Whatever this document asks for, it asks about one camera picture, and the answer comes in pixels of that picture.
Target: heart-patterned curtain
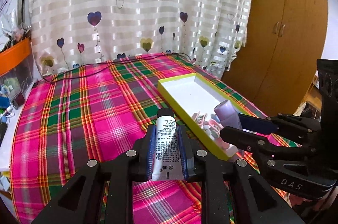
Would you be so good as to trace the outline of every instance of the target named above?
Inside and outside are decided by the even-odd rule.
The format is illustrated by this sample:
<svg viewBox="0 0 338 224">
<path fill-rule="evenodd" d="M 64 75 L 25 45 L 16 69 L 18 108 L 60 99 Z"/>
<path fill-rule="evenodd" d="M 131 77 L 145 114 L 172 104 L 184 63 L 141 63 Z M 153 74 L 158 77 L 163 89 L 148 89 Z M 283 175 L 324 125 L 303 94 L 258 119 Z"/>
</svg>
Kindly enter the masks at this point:
<svg viewBox="0 0 338 224">
<path fill-rule="evenodd" d="M 43 75 L 116 58 L 184 52 L 216 77 L 245 45 L 251 0 L 29 0 Z"/>
</svg>

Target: white table surface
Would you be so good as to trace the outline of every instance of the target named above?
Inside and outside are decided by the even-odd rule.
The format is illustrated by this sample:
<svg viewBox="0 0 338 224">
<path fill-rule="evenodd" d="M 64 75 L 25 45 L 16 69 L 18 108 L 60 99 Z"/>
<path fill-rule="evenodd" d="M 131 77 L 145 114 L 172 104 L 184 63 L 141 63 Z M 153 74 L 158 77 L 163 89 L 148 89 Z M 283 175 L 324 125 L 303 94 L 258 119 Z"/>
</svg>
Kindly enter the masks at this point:
<svg viewBox="0 0 338 224">
<path fill-rule="evenodd" d="M 37 81 L 37 79 L 34 79 L 29 88 L 26 91 L 26 100 L 32 91 L 33 84 Z M 1 146 L 0 146 L 0 172 L 6 172 L 10 170 L 10 163 L 11 163 L 11 153 L 12 153 L 12 146 L 13 146 L 13 138 L 16 126 L 19 121 L 19 116 L 23 110 L 24 106 L 21 106 L 18 110 L 13 109 L 12 112 L 15 113 L 15 115 L 10 119 L 10 123 L 8 125 L 7 131 L 5 133 L 5 136 L 3 137 Z"/>
</svg>

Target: plastic storage bin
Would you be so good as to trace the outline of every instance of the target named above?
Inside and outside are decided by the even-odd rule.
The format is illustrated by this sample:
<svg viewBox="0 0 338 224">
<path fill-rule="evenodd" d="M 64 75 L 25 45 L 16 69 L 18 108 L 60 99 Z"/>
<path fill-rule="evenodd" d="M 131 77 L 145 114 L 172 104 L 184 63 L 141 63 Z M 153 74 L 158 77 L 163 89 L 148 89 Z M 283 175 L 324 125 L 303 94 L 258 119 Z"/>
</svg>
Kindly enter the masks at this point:
<svg viewBox="0 0 338 224">
<path fill-rule="evenodd" d="M 25 95 L 33 81 L 33 56 L 29 39 L 0 53 L 0 95 L 10 100 L 22 92 Z"/>
</svg>

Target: white tube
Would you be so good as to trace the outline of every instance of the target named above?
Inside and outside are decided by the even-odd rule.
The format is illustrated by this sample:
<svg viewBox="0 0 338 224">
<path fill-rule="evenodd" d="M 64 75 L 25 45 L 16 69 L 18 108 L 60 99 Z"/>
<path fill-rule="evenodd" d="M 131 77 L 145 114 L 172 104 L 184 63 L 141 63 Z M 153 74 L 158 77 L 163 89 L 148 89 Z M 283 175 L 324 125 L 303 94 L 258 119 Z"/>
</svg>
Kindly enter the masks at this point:
<svg viewBox="0 0 338 224">
<path fill-rule="evenodd" d="M 158 110 L 157 116 L 156 154 L 151 180 L 183 180 L 174 112 L 164 107 Z"/>
</svg>

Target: black cap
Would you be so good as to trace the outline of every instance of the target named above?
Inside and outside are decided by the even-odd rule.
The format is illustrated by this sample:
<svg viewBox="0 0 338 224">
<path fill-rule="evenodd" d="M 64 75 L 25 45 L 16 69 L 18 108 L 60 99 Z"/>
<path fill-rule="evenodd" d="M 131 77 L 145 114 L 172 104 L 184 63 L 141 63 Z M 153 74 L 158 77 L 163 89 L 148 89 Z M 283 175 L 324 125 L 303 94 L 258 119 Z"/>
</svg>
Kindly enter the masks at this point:
<svg viewBox="0 0 338 224">
<path fill-rule="evenodd" d="M 162 116 L 174 117 L 174 112 L 170 107 L 163 107 L 157 111 L 157 118 Z"/>
</svg>

